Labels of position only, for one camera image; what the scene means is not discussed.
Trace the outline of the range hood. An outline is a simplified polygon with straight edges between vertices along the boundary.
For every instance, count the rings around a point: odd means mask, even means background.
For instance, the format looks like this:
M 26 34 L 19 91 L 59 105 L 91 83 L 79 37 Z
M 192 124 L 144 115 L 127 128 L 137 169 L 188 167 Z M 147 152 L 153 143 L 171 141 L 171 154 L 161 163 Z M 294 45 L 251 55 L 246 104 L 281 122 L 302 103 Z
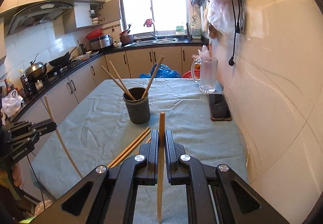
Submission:
M 30 4 L 12 16 L 7 24 L 6 36 L 31 26 L 51 22 L 74 6 L 74 3 L 65 1 L 43 1 Z

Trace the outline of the light blue table cloth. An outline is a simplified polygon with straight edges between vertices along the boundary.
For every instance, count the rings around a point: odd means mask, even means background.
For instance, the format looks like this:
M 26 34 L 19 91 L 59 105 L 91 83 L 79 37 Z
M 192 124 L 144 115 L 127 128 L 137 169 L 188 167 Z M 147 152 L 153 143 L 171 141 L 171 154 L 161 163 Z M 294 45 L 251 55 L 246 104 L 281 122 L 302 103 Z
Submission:
M 73 161 L 83 176 L 115 159 L 146 128 L 166 129 L 187 154 L 202 163 L 231 167 L 247 180 L 242 136 L 233 121 L 211 121 L 207 95 L 191 79 L 157 78 L 148 91 L 151 117 L 136 125 L 130 121 L 122 91 L 111 80 L 102 82 L 59 125 Z M 57 199 L 81 178 L 72 167 L 54 132 L 32 163 L 46 194 Z

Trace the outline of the white plastic bag on counter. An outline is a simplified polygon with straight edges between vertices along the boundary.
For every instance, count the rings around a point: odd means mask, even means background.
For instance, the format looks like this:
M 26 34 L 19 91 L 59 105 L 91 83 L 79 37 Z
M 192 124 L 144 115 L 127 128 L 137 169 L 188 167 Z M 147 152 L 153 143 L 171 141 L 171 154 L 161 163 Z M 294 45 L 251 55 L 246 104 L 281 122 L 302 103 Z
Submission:
M 8 95 L 2 99 L 2 111 L 10 118 L 14 116 L 21 108 L 23 98 L 19 95 L 17 90 L 12 90 Z

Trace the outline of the wooden chopstick four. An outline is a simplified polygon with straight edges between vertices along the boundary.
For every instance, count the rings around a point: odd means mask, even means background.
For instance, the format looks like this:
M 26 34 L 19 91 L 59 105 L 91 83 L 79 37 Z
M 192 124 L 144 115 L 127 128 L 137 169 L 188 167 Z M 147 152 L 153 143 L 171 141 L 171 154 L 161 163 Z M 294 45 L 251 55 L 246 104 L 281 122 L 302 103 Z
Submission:
M 52 120 L 53 122 L 55 122 L 55 119 L 54 119 L 54 116 L 53 116 L 53 114 L 52 114 L 52 111 L 51 111 L 51 108 L 50 108 L 50 105 L 49 105 L 49 101 L 48 101 L 47 96 L 44 96 L 44 100 L 45 100 L 45 105 L 46 105 L 46 107 L 47 107 L 48 114 L 49 114 L 49 116 L 50 116 L 51 120 Z M 75 171 L 77 172 L 77 174 L 79 175 L 79 177 L 82 179 L 82 178 L 83 178 L 83 175 L 81 174 L 81 172 L 80 172 L 80 170 L 78 169 L 77 165 L 76 165 L 76 164 L 75 164 L 75 162 L 73 161 L 72 156 L 70 155 L 70 153 L 69 153 L 69 151 L 68 151 L 67 147 L 65 146 L 65 143 L 64 143 L 64 141 L 63 141 L 63 139 L 62 139 L 62 137 L 61 137 L 61 134 L 60 134 L 60 132 L 59 132 L 58 127 L 56 128 L 55 132 L 56 132 L 56 135 L 57 135 L 57 137 L 58 137 L 58 140 L 59 140 L 59 142 L 60 142 L 60 144 L 61 144 L 61 146 L 62 146 L 62 148 L 63 148 L 63 150 L 64 150 L 64 152 L 65 152 L 65 154 L 66 154 L 66 156 L 67 156 L 67 158 L 68 158 L 68 160 L 70 161 L 70 163 L 71 163 L 72 167 L 75 169 Z

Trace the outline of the black wok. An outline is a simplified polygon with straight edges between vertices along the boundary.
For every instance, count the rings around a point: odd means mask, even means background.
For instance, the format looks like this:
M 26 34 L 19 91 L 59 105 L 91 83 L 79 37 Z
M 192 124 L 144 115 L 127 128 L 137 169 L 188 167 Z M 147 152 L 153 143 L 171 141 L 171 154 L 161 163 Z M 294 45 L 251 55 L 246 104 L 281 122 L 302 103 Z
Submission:
M 49 61 L 50 66 L 57 67 L 61 66 L 63 64 L 66 64 L 71 57 L 71 54 L 77 49 L 77 47 L 74 47 L 71 51 L 66 52 L 63 56 L 60 56 L 58 58 L 55 58 L 51 61 Z

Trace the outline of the clear glass mug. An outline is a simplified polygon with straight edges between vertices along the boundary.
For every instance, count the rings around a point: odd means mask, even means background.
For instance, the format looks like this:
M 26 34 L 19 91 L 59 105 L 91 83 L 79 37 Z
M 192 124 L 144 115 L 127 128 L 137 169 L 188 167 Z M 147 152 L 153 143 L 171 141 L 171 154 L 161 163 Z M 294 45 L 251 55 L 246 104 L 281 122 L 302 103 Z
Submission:
M 195 66 L 200 65 L 199 78 L 195 75 Z M 199 90 L 207 94 L 216 91 L 218 60 L 214 57 L 203 57 L 194 60 L 191 65 L 191 76 L 199 84 Z

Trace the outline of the wooden chopstick three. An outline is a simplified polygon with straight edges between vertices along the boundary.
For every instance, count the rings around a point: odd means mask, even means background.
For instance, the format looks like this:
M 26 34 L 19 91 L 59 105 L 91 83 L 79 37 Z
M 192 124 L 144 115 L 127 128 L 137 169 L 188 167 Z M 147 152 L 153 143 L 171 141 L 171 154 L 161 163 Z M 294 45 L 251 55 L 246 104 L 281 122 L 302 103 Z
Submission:
M 147 87 L 146 87 L 146 89 L 145 89 L 145 92 L 143 93 L 143 95 L 142 95 L 141 99 L 144 99 L 144 98 L 146 97 L 146 95 L 148 94 L 148 91 L 149 91 L 149 89 L 150 89 L 150 87 L 151 87 L 151 84 L 152 84 L 152 82 L 153 82 L 153 79 L 155 78 L 155 76 L 156 76 L 156 74 L 157 74 L 157 71 L 158 71 L 158 69 L 159 69 L 159 67 L 160 67 L 161 63 L 163 62 L 163 60 L 164 60 L 164 57 L 161 55 L 161 56 L 160 56 L 160 58 L 159 58 L 159 60 L 158 60 L 157 65 L 155 66 L 154 72 L 153 72 L 153 74 L 152 74 L 152 76 L 151 76 L 151 78 L 150 78 L 150 80 L 149 80 L 149 83 L 148 83 L 148 85 L 147 85 Z

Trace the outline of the steel pot with lid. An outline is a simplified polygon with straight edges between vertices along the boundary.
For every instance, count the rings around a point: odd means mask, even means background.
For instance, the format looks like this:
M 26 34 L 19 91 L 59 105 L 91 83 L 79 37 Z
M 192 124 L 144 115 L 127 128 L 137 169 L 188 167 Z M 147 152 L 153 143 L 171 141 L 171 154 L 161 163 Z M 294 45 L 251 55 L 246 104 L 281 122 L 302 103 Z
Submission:
M 35 83 L 36 81 L 41 80 L 47 73 L 47 63 L 37 61 L 37 56 L 38 54 L 24 71 L 24 75 L 29 83 Z

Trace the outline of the wooden chopstick seven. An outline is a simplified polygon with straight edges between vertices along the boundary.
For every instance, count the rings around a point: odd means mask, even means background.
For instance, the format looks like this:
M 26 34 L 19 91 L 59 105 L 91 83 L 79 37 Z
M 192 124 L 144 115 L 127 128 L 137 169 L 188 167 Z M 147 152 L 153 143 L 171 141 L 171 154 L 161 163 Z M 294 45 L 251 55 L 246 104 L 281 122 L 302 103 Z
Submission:
M 162 223 L 162 198 L 164 177 L 164 146 L 165 146 L 165 113 L 159 114 L 159 144 L 158 144 L 158 182 L 157 182 L 157 220 Z

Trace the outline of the wooden chopstick one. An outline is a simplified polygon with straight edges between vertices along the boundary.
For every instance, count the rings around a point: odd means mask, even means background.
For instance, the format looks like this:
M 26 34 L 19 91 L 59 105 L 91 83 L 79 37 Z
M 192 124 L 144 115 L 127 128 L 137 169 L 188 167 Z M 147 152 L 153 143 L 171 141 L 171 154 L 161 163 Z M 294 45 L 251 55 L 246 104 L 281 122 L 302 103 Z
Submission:
M 133 101 L 135 101 L 136 99 L 132 96 L 132 94 L 130 93 L 130 91 L 122 84 L 122 81 L 117 81 L 117 79 L 115 79 L 115 77 L 113 77 L 113 75 L 111 75 L 111 73 L 109 73 L 109 71 L 104 68 L 104 66 L 101 65 L 101 68 L 108 74 L 108 76 L 117 84 L 117 86 L 126 94 L 130 97 L 130 99 L 132 99 Z

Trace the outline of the white plastic bag hanging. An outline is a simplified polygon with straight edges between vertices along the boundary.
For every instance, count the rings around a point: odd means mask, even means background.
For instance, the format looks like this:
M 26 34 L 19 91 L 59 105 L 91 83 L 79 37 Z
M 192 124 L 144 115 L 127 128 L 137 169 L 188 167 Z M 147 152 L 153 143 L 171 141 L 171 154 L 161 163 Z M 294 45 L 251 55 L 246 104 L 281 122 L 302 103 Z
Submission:
M 206 19 L 217 31 L 230 37 L 234 33 L 232 1 L 210 0 Z

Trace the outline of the blue plastic bag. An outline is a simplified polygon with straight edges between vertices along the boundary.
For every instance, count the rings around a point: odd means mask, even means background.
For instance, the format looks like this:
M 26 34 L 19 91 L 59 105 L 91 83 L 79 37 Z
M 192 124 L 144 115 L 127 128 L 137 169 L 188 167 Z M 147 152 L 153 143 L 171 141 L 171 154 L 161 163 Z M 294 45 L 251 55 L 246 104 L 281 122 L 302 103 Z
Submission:
M 151 71 L 147 74 L 142 73 L 139 75 L 139 78 L 151 78 L 151 76 L 154 73 L 154 70 L 156 68 L 157 64 L 155 64 Z M 175 70 L 170 69 L 168 66 L 161 64 L 160 67 L 157 70 L 157 73 L 155 75 L 156 78 L 182 78 L 180 73 L 178 73 Z

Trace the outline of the red basin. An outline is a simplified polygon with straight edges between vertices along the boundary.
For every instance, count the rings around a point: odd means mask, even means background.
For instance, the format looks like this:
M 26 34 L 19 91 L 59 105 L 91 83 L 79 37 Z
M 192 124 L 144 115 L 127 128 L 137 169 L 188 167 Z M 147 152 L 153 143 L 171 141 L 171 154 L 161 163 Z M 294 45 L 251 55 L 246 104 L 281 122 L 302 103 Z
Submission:
M 102 28 L 98 28 L 98 29 L 90 32 L 89 34 L 87 34 L 85 38 L 87 40 L 92 40 L 94 38 L 98 38 L 98 37 L 102 36 L 102 34 L 103 34 L 103 29 Z

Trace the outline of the wooden chopstick two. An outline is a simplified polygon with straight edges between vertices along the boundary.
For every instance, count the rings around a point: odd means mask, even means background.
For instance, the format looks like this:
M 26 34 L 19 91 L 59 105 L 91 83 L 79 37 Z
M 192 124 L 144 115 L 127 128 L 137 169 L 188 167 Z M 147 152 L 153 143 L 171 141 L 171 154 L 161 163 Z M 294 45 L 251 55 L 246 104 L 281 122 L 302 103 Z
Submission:
M 134 97 L 132 96 L 132 94 L 130 93 L 130 91 L 127 89 L 127 87 L 125 86 L 125 84 L 123 83 L 122 78 L 121 78 L 121 76 L 119 75 L 119 73 L 118 73 L 117 69 L 115 68 L 115 66 L 113 65 L 112 61 L 109 61 L 109 63 L 110 63 L 110 65 L 111 65 L 112 69 L 114 70 L 114 72 L 115 72 L 115 74 L 116 74 L 116 76 L 117 76 L 117 78 L 118 78 L 119 82 L 121 83 L 121 85 L 122 85 L 123 89 L 125 90 L 126 94 L 127 94 L 127 95 L 132 99 L 132 100 L 136 100 L 136 99 L 134 99 Z

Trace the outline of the lower kitchen cabinets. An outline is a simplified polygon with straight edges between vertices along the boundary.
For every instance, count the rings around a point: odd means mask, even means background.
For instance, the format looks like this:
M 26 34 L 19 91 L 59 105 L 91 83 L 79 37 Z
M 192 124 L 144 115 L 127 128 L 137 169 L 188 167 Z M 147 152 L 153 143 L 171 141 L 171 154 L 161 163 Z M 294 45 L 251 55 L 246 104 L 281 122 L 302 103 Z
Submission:
M 11 121 L 39 122 L 49 118 L 45 106 L 45 101 L 48 101 L 56 124 L 59 125 L 90 92 L 109 79 L 109 74 L 118 72 L 121 78 L 138 78 L 142 73 L 149 73 L 158 58 L 163 56 L 163 64 L 183 75 L 191 69 L 192 55 L 197 54 L 199 49 L 201 45 L 181 43 L 100 53 L 62 71 L 59 77 L 49 79 L 41 92 Z

